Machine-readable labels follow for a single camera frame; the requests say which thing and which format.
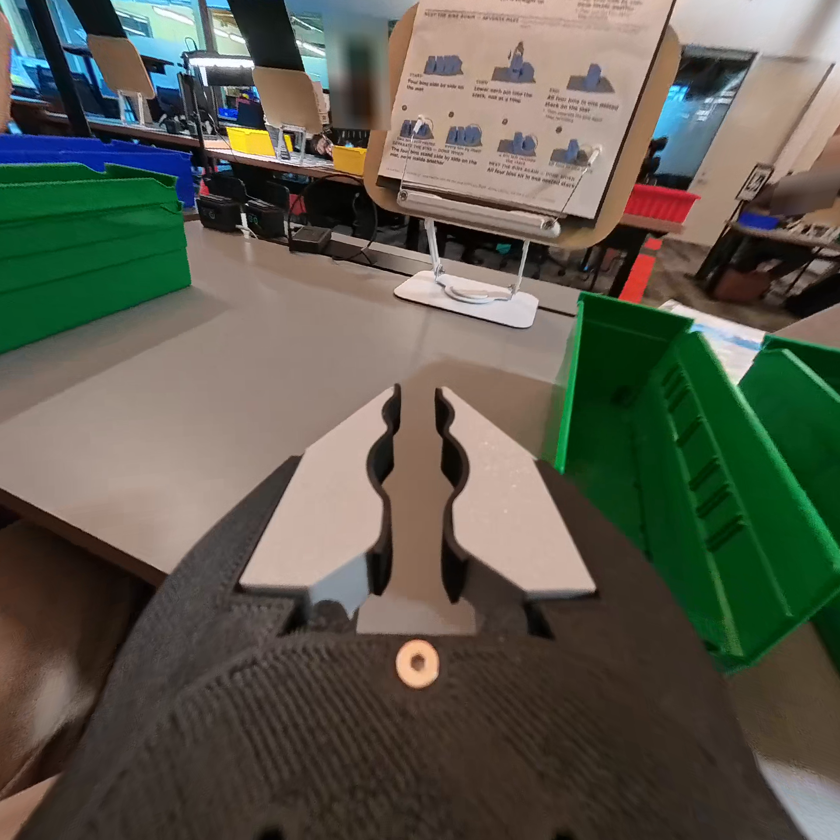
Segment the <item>orange safety cone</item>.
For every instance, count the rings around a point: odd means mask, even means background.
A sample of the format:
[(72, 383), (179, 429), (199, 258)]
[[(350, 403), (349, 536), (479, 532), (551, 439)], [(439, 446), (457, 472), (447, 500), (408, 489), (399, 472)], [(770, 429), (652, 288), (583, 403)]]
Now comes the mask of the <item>orange safety cone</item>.
[(648, 236), (635, 257), (618, 296), (620, 300), (641, 303), (662, 247), (662, 239)]

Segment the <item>black battery charger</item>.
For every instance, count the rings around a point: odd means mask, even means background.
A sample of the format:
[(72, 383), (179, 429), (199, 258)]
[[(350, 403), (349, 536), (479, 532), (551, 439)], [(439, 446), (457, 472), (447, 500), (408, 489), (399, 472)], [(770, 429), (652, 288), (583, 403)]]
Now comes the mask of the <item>black battery charger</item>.
[(196, 212), (201, 225), (220, 233), (237, 234), (242, 226), (242, 206), (227, 196), (196, 196)]
[(288, 212), (279, 205), (251, 198), (244, 205), (248, 229), (258, 238), (266, 240), (286, 239), (288, 236)]

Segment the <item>red bin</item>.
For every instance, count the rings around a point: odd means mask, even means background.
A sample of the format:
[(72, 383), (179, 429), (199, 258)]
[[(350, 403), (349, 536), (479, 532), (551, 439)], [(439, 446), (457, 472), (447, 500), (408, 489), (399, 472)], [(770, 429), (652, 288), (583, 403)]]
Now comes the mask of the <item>red bin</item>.
[(700, 196), (658, 185), (636, 183), (624, 214), (682, 225)]

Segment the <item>marker tag sign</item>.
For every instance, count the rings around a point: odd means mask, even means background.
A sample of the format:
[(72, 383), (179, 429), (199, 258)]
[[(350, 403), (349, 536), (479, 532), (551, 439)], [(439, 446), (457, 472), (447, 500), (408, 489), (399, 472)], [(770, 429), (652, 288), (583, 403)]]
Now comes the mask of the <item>marker tag sign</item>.
[(772, 174), (774, 167), (771, 164), (756, 164), (736, 195), (739, 203), (750, 203), (761, 193)]

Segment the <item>white blue paper sheet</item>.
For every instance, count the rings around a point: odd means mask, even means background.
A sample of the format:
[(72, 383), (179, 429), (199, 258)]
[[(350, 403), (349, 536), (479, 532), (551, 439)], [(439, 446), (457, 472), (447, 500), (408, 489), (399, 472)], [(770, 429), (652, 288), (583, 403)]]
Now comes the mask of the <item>white blue paper sheet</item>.
[(766, 332), (762, 330), (707, 314), (675, 300), (667, 300), (658, 308), (691, 320), (691, 330), (705, 337), (735, 385), (738, 385), (749, 371), (766, 336)]

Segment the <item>grey desk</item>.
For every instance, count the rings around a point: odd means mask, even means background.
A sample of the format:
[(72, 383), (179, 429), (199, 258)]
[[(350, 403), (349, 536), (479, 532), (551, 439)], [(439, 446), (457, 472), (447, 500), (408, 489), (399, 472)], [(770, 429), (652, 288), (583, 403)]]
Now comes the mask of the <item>grey desk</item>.
[[(813, 838), (664, 579), (536, 458), (570, 319), (398, 314), (377, 272), (186, 230), (191, 286), (2, 357), (2, 506), (163, 584), (21, 838)], [(240, 590), (299, 458), (393, 385), (384, 593)], [(597, 593), (448, 599), (439, 387), (526, 424)]]

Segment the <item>large blue bin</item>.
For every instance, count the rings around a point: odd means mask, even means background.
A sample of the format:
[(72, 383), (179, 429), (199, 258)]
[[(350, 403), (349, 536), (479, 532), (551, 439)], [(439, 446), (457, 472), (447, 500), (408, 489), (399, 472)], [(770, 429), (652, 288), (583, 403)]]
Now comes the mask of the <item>large blue bin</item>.
[(123, 165), (174, 177), (177, 198), (184, 208), (194, 208), (196, 204), (192, 157), (177, 150), (120, 140), (103, 142), (95, 138), (3, 134), (1, 163), (77, 163), (96, 172), (105, 172), (106, 165)]

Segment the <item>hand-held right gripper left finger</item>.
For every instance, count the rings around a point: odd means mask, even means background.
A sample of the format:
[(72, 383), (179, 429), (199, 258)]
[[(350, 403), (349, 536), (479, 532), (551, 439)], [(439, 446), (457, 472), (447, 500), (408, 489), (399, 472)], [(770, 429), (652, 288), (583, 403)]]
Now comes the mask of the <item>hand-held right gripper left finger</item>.
[(299, 603), (364, 603), (392, 576), (392, 504), (402, 389), (393, 385), (299, 458), (238, 587)]

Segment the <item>green plastic bin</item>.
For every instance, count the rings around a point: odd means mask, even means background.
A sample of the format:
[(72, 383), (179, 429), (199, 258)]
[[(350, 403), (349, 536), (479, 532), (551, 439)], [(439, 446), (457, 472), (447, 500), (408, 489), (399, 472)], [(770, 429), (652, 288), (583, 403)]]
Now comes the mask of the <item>green plastic bin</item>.
[(1, 352), (192, 284), (182, 218), (129, 237), (2, 260)]
[(838, 544), (691, 322), (582, 292), (542, 457), (647, 557), (730, 676), (838, 595)]
[(2, 164), (1, 221), (33, 223), (48, 218), (161, 208), (179, 214), (176, 179), (122, 164), (95, 171), (80, 163)]
[(758, 559), (743, 574), (756, 665), (811, 620), (838, 664), (838, 350), (768, 337), (738, 386), (756, 432), (738, 483)]

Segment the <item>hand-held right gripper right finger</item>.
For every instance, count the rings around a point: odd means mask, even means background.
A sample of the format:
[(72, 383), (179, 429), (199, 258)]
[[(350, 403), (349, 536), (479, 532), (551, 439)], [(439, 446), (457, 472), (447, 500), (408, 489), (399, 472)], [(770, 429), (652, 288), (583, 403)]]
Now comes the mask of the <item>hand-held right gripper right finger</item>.
[(597, 593), (531, 453), (447, 387), (434, 394), (451, 485), (441, 569), (452, 603), (533, 604)]

